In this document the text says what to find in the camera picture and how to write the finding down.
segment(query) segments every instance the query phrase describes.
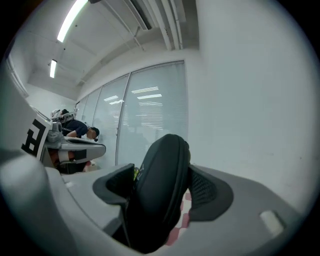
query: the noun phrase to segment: ceiling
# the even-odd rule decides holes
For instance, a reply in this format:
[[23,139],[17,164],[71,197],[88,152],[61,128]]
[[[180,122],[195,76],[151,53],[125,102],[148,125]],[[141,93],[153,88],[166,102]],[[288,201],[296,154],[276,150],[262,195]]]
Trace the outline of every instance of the ceiling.
[[[110,60],[132,48],[144,51],[141,44],[161,38],[162,34],[149,12],[150,6],[148,9],[145,4],[148,0],[136,1],[152,27],[150,30],[141,28],[126,0],[88,2],[61,43],[57,36],[75,0],[45,0],[21,29],[23,40],[33,42],[26,46],[33,53],[28,62],[32,66],[28,83],[76,99],[81,86]],[[181,23],[186,23],[183,1],[175,2]],[[57,61],[54,78],[49,77],[52,59]]]

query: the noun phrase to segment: gray plastic housing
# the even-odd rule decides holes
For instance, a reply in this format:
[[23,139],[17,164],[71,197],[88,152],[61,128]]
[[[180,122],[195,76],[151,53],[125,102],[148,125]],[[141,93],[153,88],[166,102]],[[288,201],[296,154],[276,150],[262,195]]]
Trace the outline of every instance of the gray plastic housing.
[[[121,207],[93,192],[93,183],[122,166],[61,176],[31,155],[1,152],[0,190],[18,223],[51,255],[140,255],[111,238],[124,224]],[[231,206],[213,221],[191,221],[169,248],[153,255],[270,255],[294,234],[301,217],[265,186],[201,166],[195,168],[227,183]],[[260,218],[272,210],[284,231],[273,237]]]

